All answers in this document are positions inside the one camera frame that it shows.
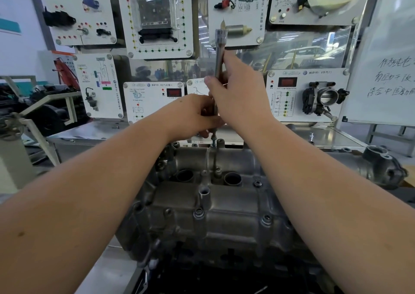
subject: white panel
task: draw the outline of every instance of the white panel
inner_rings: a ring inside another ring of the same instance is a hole
[[[308,0],[311,8],[299,10],[297,0],[271,0],[271,24],[355,25],[366,0]]]
[[[71,27],[51,27],[52,37],[58,45],[104,45],[117,42],[111,0],[93,1],[99,3],[96,4],[97,9],[84,4],[84,0],[42,0],[47,11],[63,11],[76,19]],[[98,29],[111,35],[98,36]]]
[[[215,30],[220,28],[222,21],[229,25],[246,25],[252,31],[241,36],[228,35],[227,47],[252,46],[262,43],[265,35],[268,0],[232,0],[235,9],[215,9],[222,0],[208,0],[210,45],[215,44]]]
[[[415,126],[415,0],[378,0],[351,72],[349,121]]]
[[[337,91],[345,89],[349,76],[343,74],[344,70],[344,68],[335,68],[270,71],[267,76],[267,94],[274,117],[279,121],[289,122],[331,122],[324,115],[303,113],[303,92],[310,87],[310,82],[335,82],[333,89]],[[296,78],[296,87],[279,87],[280,78]],[[338,117],[341,104],[334,104],[330,109],[331,114]]]
[[[82,92],[85,110],[92,118],[122,118],[122,101],[114,60],[109,54],[78,54],[74,56],[76,76]],[[95,94],[97,109],[87,102],[86,93]]]
[[[183,96],[182,82],[125,82],[128,122],[135,123]]]
[[[205,85],[205,78],[187,80],[187,94],[209,95],[209,88]]]
[[[193,55],[193,19],[192,0],[175,0],[175,7],[170,11],[176,13],[176,27],[173,28],[172,37],[177,39],[157,39],[140,41],[138,32],[140,13],[137,0],[120,0],[122,24],[124,27],[125,43],[130,58],[134,59],[169,59],[189,58]]]

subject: blue component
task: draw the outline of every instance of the blue component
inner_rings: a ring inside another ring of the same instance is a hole
[[[98,9],[100,7],[100,3],[96,0],[82,0],[82,3],[93,9]]]

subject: engine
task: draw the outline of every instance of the engine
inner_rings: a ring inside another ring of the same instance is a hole
[[[328,155],[385,188],[407,171],[381,147]],[[168,145],[116,236],[141,267],[168,255],[183,265],[275,270],[287,255],[318,265],[248,148]]]

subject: digital display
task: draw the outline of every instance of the digital display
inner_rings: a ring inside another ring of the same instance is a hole
[[[280,78],[278,80],[278,87],[295,88],[297,86],[297,78]]]
[[[167,97],[181,97],[181,89],[166,89]]]

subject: whiteboard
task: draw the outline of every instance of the whiteboard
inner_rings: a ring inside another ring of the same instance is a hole
[[[347,121],[415,126],[415,0],[378,0],[348,90]]]

